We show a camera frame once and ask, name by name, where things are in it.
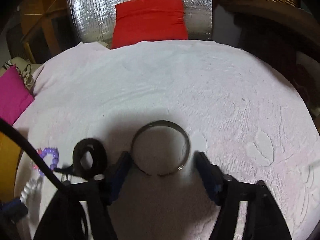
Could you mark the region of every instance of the wooden furniture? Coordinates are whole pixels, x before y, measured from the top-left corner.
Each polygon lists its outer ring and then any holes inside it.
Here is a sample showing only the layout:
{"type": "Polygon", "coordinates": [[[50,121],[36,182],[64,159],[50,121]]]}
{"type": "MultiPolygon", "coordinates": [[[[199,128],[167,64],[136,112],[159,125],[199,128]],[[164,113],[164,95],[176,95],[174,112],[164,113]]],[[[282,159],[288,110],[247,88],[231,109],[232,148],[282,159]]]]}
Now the wooden furniture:
{"type": "MultiPolygon", "coordinates": [[[[278,70],[297,89],[309,110],[320,106],[320,93],[305,69],[296,65],[300,51],[320,62],[320,25],[308,12],[266,0],[221,0],[242,27],[239,47],[278,70]]],[[[313,116],[320,131],[320,116],[313,116]]]]}
{"type": "MultiPolygon", "coordinates": [[[[24,0],[20,4],[20,14],[24,34],[21,42],[31,63],[43,63],[36,62],[39,60],[35,57],[35,50],[41,50],[42,55],[38,57],[41,58],[40,61],[46,61],[65,50],[59,42],[53,20],[64,17],[68,24],[67,0],[24,0]],[[36,49],[32,49],[31,43],[35,37],[38,37],[38,44],[36,49]]],[[[70,32],[71,28],[68,29],[67,35],[73,35],[70,32]]]]}

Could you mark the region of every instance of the silver insulation panel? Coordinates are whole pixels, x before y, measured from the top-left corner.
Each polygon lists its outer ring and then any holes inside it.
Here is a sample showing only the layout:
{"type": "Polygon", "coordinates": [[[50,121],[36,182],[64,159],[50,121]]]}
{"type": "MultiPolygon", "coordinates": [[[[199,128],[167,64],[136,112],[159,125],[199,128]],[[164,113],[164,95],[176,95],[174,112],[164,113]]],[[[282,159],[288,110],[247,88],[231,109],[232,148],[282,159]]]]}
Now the silver insulation panel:
{"type": "MultiPolygon", "coordinates": [[[[115,5],[129,0],[68,0],[72,21],[82,42],[111,43],[116,23],[115,5]]],[[[190,39],[210,40],[212,0],[183,0],[190,39]]]]}

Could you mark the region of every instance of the purple beads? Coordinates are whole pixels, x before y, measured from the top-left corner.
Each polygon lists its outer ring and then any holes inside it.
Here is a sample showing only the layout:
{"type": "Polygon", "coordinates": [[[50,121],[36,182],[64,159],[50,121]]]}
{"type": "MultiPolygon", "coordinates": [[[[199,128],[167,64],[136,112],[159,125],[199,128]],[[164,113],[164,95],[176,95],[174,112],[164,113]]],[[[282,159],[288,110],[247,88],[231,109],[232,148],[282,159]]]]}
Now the purple beads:
{"type": "MultiPolygon", "coordinates": [[[[59,152],[57,148],[44,148],[43,151],[38,149],[37,152],[42,159],[44,159],[44,157],[46,157],[48,154],[52,154],[53,159],[50,165],[50,170],[53,171],[53,169],[57,167],[57,164],[59,162],[59,152]]],[[[40,176],[44,175],[40,169],[39,169],[39,174],[40,176]]]]}
{"type": "Polygon", "coordinates": [[[52,164],[58,164],[58,162],[59,162],[59,159],[58,158],[53,158],[52,159],[52,164]]]}

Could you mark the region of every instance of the black cable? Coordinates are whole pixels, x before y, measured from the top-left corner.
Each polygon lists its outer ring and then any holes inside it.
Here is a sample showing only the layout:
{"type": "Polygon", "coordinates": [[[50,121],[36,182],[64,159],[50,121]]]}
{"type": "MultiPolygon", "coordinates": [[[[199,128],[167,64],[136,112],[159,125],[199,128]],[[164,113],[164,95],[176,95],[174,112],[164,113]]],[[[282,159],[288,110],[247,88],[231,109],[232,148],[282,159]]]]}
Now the black cable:
{"type": "Polygon", "coordinates": [[[55,187],[66,196],[70,196],[70,191],[58,180],[52,173],[44,160],[38,155],[33,146],[25,139],[15,128],[9,125],[0,117],[0,132],[14,141],[26,154],[35,162],[44,175],[51,181],[55,187]]]}

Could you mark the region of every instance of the black strap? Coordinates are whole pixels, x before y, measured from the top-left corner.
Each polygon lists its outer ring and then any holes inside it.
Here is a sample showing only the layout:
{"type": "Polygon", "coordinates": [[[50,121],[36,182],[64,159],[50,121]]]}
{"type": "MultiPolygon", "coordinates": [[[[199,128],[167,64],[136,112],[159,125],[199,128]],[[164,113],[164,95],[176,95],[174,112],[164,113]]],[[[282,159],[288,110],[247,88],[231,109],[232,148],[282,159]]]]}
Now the black strap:
{"type": "Polygon", "coordinates": [[[44,160],[39,156],[37,151],[32,147],[32,145],[25,139],[15,128],[6,123],[2,118],[0,118],[0,132],[8,136],[12,141],[14,141],[22,150],[26,152],[27,155],[35,162],[39,169],[44,173],[44,175],[50,180],[50,182],[60,190],[64,195],[70,196],[72,193],[57,179],[50,168],[45,164],[44,160]]]}
{"type": "MultiPolygon", "coordinates": [[[[68,188],[73,187],[68,181],[64,184],[68,188]]],[[[88,238],[87,219],[82,205],[57,190],[42,216],[33,240],[88,240],[88,238]]]]}
{"type": "Polygon", "coordinates": [[[88,214],[94,240],[118,240],[106,206],[102,204],[97,183],[89,180],[85,183],[88,214]]]}
{"type": "Polygon", "coordinates": [[[131,154],[131,158],[133,159],[133,162],[135,163],[135,165],[138,167],[139,170],[141,170],[142,172],[144,172],[147,175],[151,175],[148,174],[147,172],[145,172],[144,170],[142,170],[134,161],[134,154],[133,154],[133,147],[134,147],[134,143],[137,140],[138,136],[140,134],[142,134],[145,130],[150,129],[152,127],[156,127],[156,126],[164,126],[164,127],[170,127],[172,129],[175,129],[176,131],[180,132],[183,135],[183,138],[186,142],[186,152],[185,152],[185,156],[182,160],[182,162],[179,164],[178,167],[175,167],[172,171],[169,171],[167,173],[163,173],[163,174],[158,174],[158,176],[167,176],[173,173],[176,173],[177,171],[181,170],[187,163],[189,155],[190,155],[190,141],[189,141],[189,137],[187,135],[187,133],[176,123],[174,122],[170,122],[170,121],[166,121],[166,120],[159,120],[159,121],[154,121],[151,123],[146,124],[145,126],[142,126],[134,135],[132,142],[131,142],[131,146],[130,146],[130,154],[131,154]]]}
{"type": "Polygon", "coordinates": [[[73,150],[72,165],[67,168],[55,168],[55,172],[78,176],[83,179],[92,179],[97,174],[102,174],[107,168],[108,159],[106,150],[101,142],[93,138],[83,139],[78,142],[73,150]],[[85,169],[81,164],[81,158],[90,152],[92,157],[92,166],[85,169]]]}

